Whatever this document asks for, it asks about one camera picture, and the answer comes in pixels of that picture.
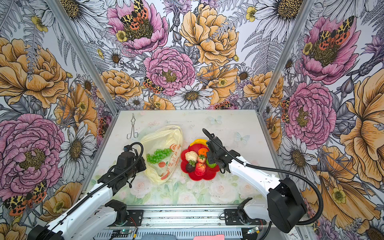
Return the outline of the yellow fake banana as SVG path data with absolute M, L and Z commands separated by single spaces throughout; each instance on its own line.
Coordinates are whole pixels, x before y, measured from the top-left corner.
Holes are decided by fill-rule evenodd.
M 190 146 L 193 146 L 193 145 L 196 145 L 196 144 L 200 144 L 200 145 L 204 145 L 204 146 L 207 146 L 207 140 L 204 140 L 204 139 L 196 139 L 195 141 L 193 141 Z

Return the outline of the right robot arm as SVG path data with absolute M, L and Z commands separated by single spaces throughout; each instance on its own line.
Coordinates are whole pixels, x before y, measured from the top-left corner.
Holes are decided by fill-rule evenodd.
M 247 198 L 240 203 L 237 215 L 242 223 L 250 224 L 255 219 L 271 221 L 284 233 L 290 232 L 299 224 L 307 208 L 292 180 L 281 180 L 268 174 L 264 168 L 251 165 L 236 151 L 228 151 L 214 134 L 206 129 L 203 129 L 203 132 L 209 138 L 208 162 L 215 163 L 220 170 L 244 180 L 267 201 L 265 204 L 259 204 L 256 200 Z

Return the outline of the translucent yellowish plastic bag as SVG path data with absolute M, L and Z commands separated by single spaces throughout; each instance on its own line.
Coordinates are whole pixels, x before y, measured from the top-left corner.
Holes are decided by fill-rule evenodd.
M 145 174 L 157 185 L 165 183 L 177 168 L 184 136 L 176 125 L 165 126 L 141 138 L 144 147 Z

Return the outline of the green fake pepper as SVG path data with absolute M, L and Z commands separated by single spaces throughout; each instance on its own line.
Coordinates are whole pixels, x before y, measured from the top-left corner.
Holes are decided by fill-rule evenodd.
M 209 168 L 211 168 L 211 169 L 213 169 L 213 168 L 215 168 L 215 167 L 217 166 L 217 164 L 216 164 L 215 162 L 210 163 L 208 160 L 206 161 L 206 164 L 207 164 L 207 166 L 208 166 Z

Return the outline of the cream fake garlic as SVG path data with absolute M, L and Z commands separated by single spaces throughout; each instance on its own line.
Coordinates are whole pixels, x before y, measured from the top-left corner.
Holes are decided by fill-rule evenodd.
M 185 153 L 185 159 L 188 162 L 196 163 L 197 160 L 198 160 L 198 156 L 199 155 L 196 152 L 194 152 L 194 151 L 189 151 L 189 152 Z

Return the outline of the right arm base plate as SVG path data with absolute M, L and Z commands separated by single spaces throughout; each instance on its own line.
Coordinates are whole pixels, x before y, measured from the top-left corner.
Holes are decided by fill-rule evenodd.
M 252 225 L 252 226 L 265 226 L 267 221 L 261 219 L 250 219 L 238 209 L 224 209 L 224 221 L 226 226 L 240 226 L 240 225 Z

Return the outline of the dark purple fake mangosteen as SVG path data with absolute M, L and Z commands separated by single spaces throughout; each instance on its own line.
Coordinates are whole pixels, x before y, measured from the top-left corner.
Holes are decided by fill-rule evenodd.
M 186 171 L 187 173 L 193 173 L 196 169 L 196 162 L 195 161 L 189 161 L 186 164 Z

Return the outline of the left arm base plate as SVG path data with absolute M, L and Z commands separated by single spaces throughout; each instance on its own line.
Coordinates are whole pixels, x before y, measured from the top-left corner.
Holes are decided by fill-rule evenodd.
M 140 227 L 143 221 L 143 210 L 125 210 L 118 214 L 116 226 L 122 227 Z

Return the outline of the orange fake fruit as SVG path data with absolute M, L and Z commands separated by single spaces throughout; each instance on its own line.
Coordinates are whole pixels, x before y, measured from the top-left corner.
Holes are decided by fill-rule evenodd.
M 209 152 L 209 150 L 207 148 L 201 148 L 198 150 L 198 155 L 203 155 L 205 158 L 207 157 L 207 153 Z

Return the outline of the red fake apple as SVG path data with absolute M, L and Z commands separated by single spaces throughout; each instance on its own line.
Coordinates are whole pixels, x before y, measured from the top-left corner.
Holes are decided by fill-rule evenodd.
M 202 163 L 196 163 L 196 169 L 194 171 L 196 176 L 204 176 L 207 170 L 207 165 Z

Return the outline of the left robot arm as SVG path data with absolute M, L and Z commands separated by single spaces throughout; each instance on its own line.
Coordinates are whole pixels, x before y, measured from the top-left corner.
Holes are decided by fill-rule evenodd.
M 86 240 L 111 225 L 124 225 L 128 220 L 127 205 L 113 196 L 125 185 L 131 185 L 137 173 L 146 169 L 142 153 L 123 152 L 117 163 L 102 175 L 97 184 L 64 214 L 46 226 L 37 225 L 29 240 Z

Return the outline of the small red fake strawberry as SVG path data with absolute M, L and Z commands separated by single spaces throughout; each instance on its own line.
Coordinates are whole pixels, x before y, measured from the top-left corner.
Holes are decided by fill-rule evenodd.
M 205 164 L 206 160 L 207 160 L 207 158 L 205 155 L 198 155 L 198 158 L 197 158 L 198 163 Z

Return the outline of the green fake grapes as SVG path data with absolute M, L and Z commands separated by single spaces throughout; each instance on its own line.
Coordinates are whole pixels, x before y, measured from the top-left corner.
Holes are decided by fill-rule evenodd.
M 173 154 L 171 149 L 157 149 L 153 154 L 147 154 L 147 161 L 151 164 L 158 164 Z

